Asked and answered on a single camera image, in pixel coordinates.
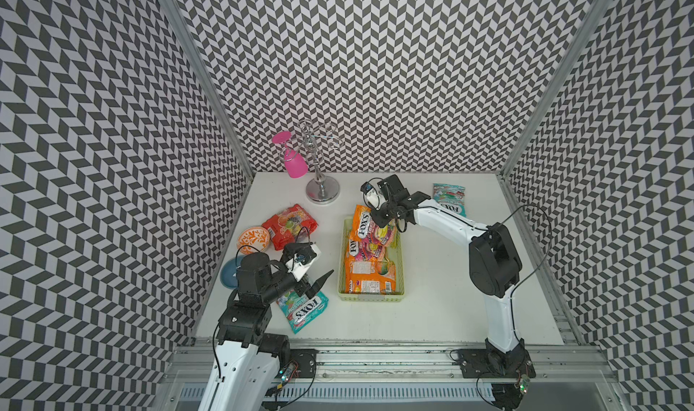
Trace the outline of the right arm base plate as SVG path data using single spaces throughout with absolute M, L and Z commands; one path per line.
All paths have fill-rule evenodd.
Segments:
M 495 350 L 459 349 L 454 351 L 463 378 L 501 378 L 520 380 L 526 376 L 531 380 L 537 377 L 535 366 L 526 349 L 502 353 Z

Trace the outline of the pink orange candy bag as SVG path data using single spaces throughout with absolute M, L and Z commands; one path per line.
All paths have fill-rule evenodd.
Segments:
M 348 239 L 345 257 L 356 261 L 381 262 L 386 257 L 386 248 L 368 239 Z

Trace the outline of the light green plastic basket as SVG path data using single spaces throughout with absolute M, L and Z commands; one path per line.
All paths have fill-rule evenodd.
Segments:
M 339 260 L 338 296 L 346 302 L 399 303 L 405 296 L 404 258 L 400 235 L 386 248 L 377 248 L 382 258 L 368 250 L 370 244 L 350 239 L 352 219 L 343 220 Z

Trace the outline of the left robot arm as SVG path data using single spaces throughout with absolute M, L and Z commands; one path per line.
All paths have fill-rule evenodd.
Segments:
M 238 285 L 213 333 L 213 368 L 200 410 L 258 410 L 266 396 L 278 396 L 293 378 L 316 376 L 316 352 L 291 352 L 287 335 L 267 333 L 271 306 L 293 291 L 313 298 L 332 275 L 314 281 L 307 271 L 321 251 L 311 242 L 289 243 L 280 260 L 264 252 L 244 257 Z

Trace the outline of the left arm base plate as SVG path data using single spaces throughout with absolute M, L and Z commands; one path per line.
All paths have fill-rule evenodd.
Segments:
M 308 380 L 316 374 L 317 349 L 292 349 L 282 353 L 279 358 L 279 371 L 276 379 L 290 378 L 291 380 Z

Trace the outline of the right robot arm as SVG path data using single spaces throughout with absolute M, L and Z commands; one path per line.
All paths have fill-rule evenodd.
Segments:
M 464 218 L 424 192 L 409 192 L 395 174 L 363 183 L 361 193 L 378 226 L 403 221 L 468 248 L 470 279 L 484 295 L 488 335 L 482 362 L 487 373 L 509 377 L 525 365 L 528 354 L 513 313 L 522 261 L 505 224 L 485 225 Z

